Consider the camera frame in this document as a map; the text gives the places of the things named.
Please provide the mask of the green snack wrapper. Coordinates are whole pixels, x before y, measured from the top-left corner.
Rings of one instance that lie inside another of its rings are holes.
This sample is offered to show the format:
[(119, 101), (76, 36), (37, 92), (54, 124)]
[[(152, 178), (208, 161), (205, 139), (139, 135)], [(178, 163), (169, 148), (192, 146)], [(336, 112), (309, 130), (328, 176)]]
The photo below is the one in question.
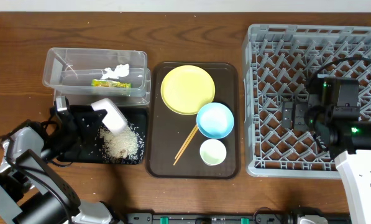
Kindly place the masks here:
[(121, 82), (115, 81), (115, 80), (93, 79), (91, 81), (91, 86), (107, 87), (107, 88), (131, 88), (132, 84), (131, 83), (121, 83)]

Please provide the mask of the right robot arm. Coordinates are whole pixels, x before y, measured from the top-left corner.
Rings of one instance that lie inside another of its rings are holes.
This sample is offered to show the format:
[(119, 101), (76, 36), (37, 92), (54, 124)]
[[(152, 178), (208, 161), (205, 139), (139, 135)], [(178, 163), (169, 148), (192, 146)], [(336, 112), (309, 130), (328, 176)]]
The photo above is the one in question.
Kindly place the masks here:
[(371, 223), (371, 121), (359, 119), (359, 82), (311, 77), (306, 91), (305, 102), (283, 103), (282, 127), (312, 132), (335, 162), (352, 223)]

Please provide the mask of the white tissue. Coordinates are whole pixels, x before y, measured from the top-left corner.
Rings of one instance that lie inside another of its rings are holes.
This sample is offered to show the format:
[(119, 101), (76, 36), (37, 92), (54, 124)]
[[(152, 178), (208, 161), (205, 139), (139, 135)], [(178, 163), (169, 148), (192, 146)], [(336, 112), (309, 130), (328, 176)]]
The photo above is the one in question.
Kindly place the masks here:
[(120, 64), (117, 65), (115, 69), (111, 68), (105, 68), (104, 73), (102, 74), (101, 79), (107, 80), (107, 79), (120, 79), (122, 77), (126, 77), (129, 75), (129, 64)]

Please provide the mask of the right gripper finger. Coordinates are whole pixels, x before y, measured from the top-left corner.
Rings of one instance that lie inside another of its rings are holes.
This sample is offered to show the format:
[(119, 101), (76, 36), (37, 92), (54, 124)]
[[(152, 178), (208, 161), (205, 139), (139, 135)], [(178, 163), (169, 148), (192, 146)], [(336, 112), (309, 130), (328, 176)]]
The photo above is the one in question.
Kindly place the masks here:
[(284, 101), (282, 104), (282, 127), (291, 128), (293, 122), (293, 108), (292, 101)]
[(305, 113), (307, 112), (307, 103), (296, 103), (294, 106), (293, 129), (308, 130), (308, 125), (305, 121)]

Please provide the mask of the light blue bowl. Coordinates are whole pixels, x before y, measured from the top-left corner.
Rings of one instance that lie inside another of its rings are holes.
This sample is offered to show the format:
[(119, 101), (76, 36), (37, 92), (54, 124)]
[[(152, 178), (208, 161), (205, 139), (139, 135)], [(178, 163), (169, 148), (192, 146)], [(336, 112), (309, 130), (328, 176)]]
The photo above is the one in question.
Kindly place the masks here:
[(228, 136), (234, 128), (234, 115), (222, 103), (204, 105), (196, 116), (199, 131), (211, 139), (222, 139)]

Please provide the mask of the pile of rice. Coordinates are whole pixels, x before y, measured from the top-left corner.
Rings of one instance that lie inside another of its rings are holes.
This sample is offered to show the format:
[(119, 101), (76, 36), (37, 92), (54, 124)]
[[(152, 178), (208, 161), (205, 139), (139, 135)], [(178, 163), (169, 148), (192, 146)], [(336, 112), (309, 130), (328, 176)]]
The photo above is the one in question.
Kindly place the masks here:
[(110, 164), (139, 164), (144, 156), (144, 135), (139, 134), (138, 126), (128, 123), (117, 136), (107, 128), (99, 129), (98, 137), (102, 140), (100, 151), (103, 159)]

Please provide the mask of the pink bowl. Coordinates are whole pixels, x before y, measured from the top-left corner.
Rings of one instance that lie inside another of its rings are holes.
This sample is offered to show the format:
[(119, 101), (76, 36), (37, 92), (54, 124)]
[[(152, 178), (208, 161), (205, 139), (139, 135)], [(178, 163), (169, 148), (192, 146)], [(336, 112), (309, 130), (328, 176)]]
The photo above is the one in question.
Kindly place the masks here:
[(107, 114), (103, 118), (103, 124), (113, 135), (117, 136), (126, 129), (127, 119), (109, 98), (96, 101), (91, 104), (91, 107), (94, 111), (106, 110)]

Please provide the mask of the yellow round plate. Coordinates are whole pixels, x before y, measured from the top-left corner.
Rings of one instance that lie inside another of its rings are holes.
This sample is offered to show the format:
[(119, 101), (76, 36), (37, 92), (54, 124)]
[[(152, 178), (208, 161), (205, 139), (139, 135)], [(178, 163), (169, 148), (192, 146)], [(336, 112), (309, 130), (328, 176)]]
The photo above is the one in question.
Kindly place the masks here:
[(194, 115), (215, 97), (212, 76), (195, 65), (181, 65), (163, 78), (160, 94), (165, 105), (175, 113)]

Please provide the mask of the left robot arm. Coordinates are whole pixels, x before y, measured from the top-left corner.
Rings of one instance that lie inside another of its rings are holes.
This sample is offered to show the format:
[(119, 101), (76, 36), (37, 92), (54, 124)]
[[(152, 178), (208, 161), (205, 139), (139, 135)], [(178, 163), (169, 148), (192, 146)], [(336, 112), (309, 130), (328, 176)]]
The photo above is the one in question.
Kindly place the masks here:
[(0, 136), (0, 217), (6, 223), (125, 223), (104, 202), (80, 200), (49, 164), (97, 133), (106, 110), (50, 110), (44, 122), (25, 120)]

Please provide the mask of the small pale green cup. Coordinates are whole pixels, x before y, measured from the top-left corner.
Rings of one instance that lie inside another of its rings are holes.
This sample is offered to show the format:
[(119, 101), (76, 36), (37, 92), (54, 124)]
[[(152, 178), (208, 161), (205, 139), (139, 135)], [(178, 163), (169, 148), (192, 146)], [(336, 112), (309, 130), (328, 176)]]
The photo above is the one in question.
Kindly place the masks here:
[(227, 155), (225, 145), (217, 139), (208, 139), (202, 143), (199, 149), (202, 161), (208, 166), (221, 164)]

